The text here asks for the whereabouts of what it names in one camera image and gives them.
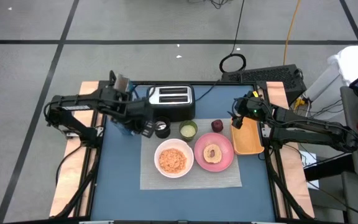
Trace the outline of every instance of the blue tabletop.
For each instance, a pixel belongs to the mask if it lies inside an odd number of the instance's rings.
[[[196,98],[210,86],[194,86]],[[137,87],[145,95],[146,87]],[[216,86],[196,103],[196,118],[230,118],[234,98],[251,86]],[[273,222],[266,165],[238,156],[242,187],[140,190],[141,136],[124,136],[108,121],[91,220],[191,220]]]

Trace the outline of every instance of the gray placemat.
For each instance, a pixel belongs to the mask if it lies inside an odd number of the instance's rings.
[[[198,132],[188,145],[194,149],[194,145],[203,134],[210,133],[211,122],[215,119],[194,119],[197,124]],[[222,119],[223,134],[231,141],[230,119]],[[237,156],[234,155],[232,164],[222,172],[206,171],[198,165],[196,159],[189,173],[183,177],[171,179],[163,176],[154,165],[154,152],[161,142],[167,139],[180,139],[179,124],[171,124],[171,135],[166,139],[159,139],[153,135],[150,139],[142,136],[142,147],[140,154],[140,189],[207,189],[224,187],[242,187],[239,164]]]

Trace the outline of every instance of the toaster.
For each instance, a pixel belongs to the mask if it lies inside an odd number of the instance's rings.
[[[166,117],[171,122],[191,120],[196,114],[194,88],[191,85],[159,85],[147,89],[153,118]]]

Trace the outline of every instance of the orange tray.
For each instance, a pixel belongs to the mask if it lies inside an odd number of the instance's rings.
[[[237,155],[251,155],[263,152],[264,147],[260,145],[257,122],[249,119],[242,119],[241,129],[231,127],[231,138],[234,152]]]

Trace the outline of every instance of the white bowl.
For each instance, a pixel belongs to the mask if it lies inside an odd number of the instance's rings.
[[[160,159],[161,152],[166,149],[172,149],[172,148],[180,150],[181,152],[183,152],[183,154],[187,158],[185,169],[177,174],[171,174],[171,173],[165,172],[163,169],[161,169],[160,163],[158,162]],[[178,178],[178,177],[184,176],[185,174],[187,174],[189,172],[189,170],[193,166],[193,162],[194,162],[193,150],[191,150],[191,147],[189,147],[185,141],[182,141],[180,139],[168,139],[168,140],[164,141],[163,143],[161,143],[158,146],[158,148],[155,150],[155,153],[154,153],[155,167],[158,169],[158,171],[160,171],[160,173],[162,175],[164,175],[165,177],[169,177],[169,178]]]

